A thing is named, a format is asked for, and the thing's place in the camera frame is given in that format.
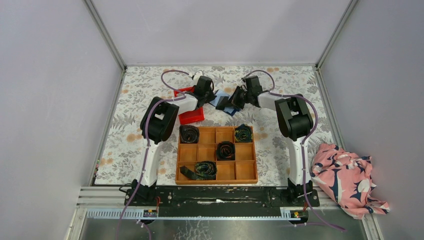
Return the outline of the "red plastic bin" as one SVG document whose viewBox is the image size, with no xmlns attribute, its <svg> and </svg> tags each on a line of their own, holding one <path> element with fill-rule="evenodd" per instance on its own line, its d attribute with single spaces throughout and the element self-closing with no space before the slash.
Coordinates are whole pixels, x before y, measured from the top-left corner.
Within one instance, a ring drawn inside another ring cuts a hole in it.
<svg viewBox="0 0 424 240">
<path fill-rule="evenodd" d="M 185 88 L 180 88 L 179 91 L 182 92 L 194 92 L 194 86 L 192 87 L 185 87 Z M 174 93 L 174 97 L 177 97 L 180 93 L 176 90 L 173 91 Z M 204 116 L 204 110 L 203 107 L 200 107 L 198 109 L 195 109 L 193 111 L 188 111 L 182 114 L 178 115 L 179 118 L 179 122 L 181 125 L 188 125 L 188 124 L 192 124 L 192 123 L 196 123 L 196 122 L 201 122 L 205 120 L 205 116 Z"/>
</svg>

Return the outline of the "navy blue card holder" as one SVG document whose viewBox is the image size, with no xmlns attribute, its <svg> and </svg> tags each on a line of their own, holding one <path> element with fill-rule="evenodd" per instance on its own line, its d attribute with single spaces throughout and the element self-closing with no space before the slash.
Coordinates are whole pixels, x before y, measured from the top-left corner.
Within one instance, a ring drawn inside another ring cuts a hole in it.
<svg viewBox="0 0 424 240">
<path fill-rule="evenodd" d="M 216 90 L 214 92 L 215 98 L 209 102 L 210 105 L 215 107 L 216 110 L 220 110 L 227 115 L 234 116 L 240 110 L 231 106 L 225 106 L 225 103 L 229 100 L 230 95 L 223 90 Z"/>
</svg>

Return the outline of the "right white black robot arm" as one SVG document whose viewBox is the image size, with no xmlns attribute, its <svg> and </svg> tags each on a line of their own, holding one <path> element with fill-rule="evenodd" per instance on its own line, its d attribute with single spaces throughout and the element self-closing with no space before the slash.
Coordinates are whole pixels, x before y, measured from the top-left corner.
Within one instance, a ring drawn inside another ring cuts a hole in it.
<svg viewBox="0 0 424 240">
<path fill-rule="evenodd" d="M 287 201 L 293 206 L 301 205 L 313 190 L 308 168 L 307 148 L 309 137 L 318 125 L 312 117 L 317 112 L 313 103 L 301 94 L 282 95 L 264 90 L 258 76 L 242 78 L 231 96 L 218 98 L 216 108 L 242 110 L 245 104 L 273 110 L 276 113 L 281 134 L 288 139 L 290 173 L 287 180 Z"/>
</svg>

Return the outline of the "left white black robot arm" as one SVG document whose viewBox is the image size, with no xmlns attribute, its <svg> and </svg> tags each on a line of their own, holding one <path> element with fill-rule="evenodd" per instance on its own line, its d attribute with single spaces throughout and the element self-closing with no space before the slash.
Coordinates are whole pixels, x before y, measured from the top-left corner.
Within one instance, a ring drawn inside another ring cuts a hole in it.
<svg viewBox="0 0 424 240">
<path fill-rule="evenodd" d="M 134 179 L 133 191 L 136 199 L 144 206 L 152 204 L 155 200 L 154 188 L 158 179 L 157 169 L 162 145 L 171 136 L 177 117 L 216 98 L 210 77 L 195 76 L 194 82 L 191 90 L 180 91 L 178 97 L 154 97 L 141 120 L 142 159 Z"/>
</svg>

